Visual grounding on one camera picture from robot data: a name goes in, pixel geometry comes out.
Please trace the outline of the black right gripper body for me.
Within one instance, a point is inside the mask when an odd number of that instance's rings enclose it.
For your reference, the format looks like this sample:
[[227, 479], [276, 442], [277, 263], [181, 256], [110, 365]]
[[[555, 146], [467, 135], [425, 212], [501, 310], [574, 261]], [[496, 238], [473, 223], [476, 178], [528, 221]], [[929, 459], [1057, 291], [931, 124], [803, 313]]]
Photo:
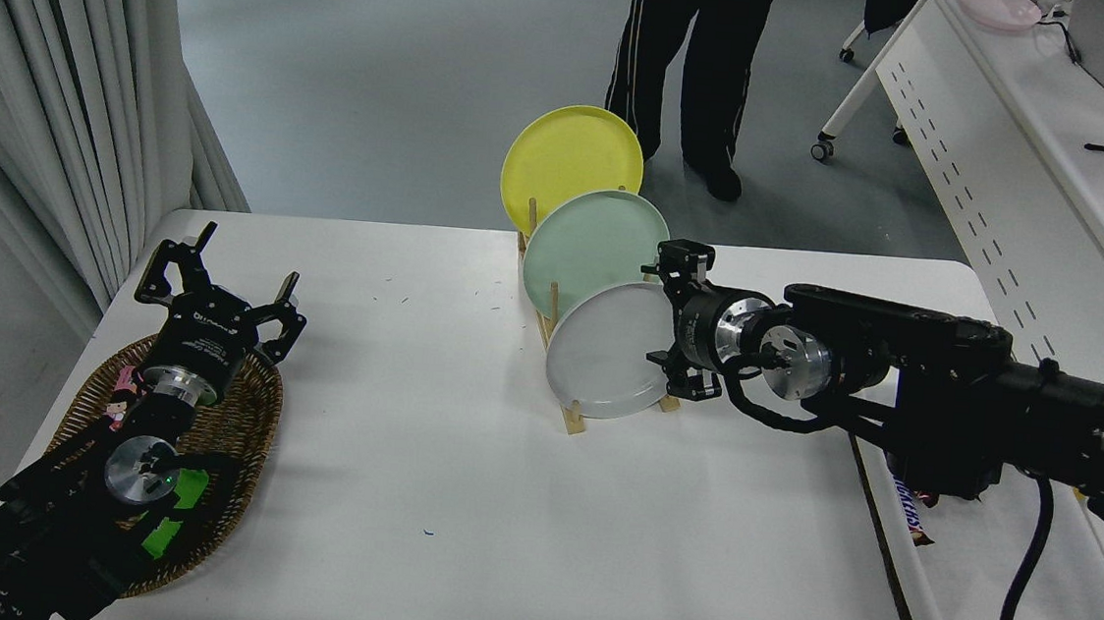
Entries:
[[730, 296], [726, 289], [684, 286], [677, 293], [675, 342], [689, 366], [719, 372], [716, 331]]

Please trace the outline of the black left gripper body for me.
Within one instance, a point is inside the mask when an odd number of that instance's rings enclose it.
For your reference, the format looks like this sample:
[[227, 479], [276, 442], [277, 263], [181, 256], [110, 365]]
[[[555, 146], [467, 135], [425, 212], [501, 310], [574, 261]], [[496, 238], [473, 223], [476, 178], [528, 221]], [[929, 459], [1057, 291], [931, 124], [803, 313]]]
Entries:
[[176, 293], [145, 363], [149, 391], [222, 400], [253, 345], [251, 306], [224, 288]]

